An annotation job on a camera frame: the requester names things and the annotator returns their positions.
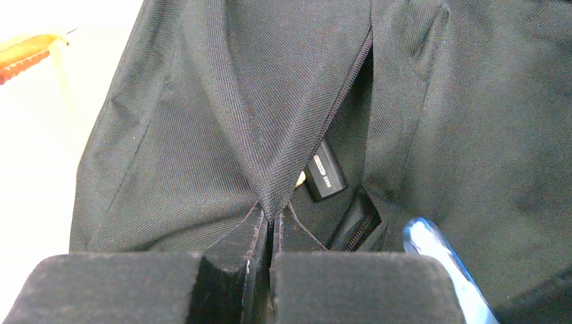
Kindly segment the blue glue stick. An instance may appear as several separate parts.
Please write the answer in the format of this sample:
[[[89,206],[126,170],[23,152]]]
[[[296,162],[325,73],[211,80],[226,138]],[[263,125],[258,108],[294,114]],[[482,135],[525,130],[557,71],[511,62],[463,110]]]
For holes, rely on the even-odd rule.
[[[445,268],[466,323],[499,324],[461,259],[433,222],[423,217],[411,219],[403,229],[403,248],[410,254],[431,257]]]

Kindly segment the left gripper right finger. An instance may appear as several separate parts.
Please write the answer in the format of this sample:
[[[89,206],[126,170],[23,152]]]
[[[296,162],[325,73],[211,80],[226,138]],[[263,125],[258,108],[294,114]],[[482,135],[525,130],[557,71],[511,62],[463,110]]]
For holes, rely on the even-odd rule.
[[[445,268],[417,254],[331,252],[291,206],[275,219],[270,282],[278,323],[463,323]]]

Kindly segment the black pink highlighter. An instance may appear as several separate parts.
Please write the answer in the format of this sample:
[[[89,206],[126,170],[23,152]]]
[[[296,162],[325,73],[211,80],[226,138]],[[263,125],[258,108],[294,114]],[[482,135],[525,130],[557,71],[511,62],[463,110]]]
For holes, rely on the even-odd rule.
[[[305,184],[314,201],[321,201],[344,191],[348,185],[341,166],[325,138],[304,168]]]

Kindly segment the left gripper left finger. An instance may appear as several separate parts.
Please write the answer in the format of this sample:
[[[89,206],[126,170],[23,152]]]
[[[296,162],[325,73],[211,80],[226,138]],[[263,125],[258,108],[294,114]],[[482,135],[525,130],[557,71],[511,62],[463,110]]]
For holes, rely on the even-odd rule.
[[[204,252],[74,253],[41,261],[6,323],[256,323],[268,222],[260,207]]]

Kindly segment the peach yellow highlighter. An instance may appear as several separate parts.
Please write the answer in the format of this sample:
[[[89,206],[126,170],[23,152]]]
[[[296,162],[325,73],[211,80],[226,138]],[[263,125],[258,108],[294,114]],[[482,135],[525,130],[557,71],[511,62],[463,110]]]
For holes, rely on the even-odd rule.
[[[306,181],[306,174],[304,171],[302,171],[297,179],[295,188],[299,188],[305,181]]]

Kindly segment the black backpack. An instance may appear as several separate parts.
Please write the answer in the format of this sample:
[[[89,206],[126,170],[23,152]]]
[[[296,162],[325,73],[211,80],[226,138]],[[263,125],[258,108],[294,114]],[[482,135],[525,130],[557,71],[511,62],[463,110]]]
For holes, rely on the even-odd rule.
[[[348,187],[297,179],[327,139]],[[504,323],[571,322],[570,1],[144,1],[80,160],[73,252],[205,250],[256,205],[372,250],[416,216]]]

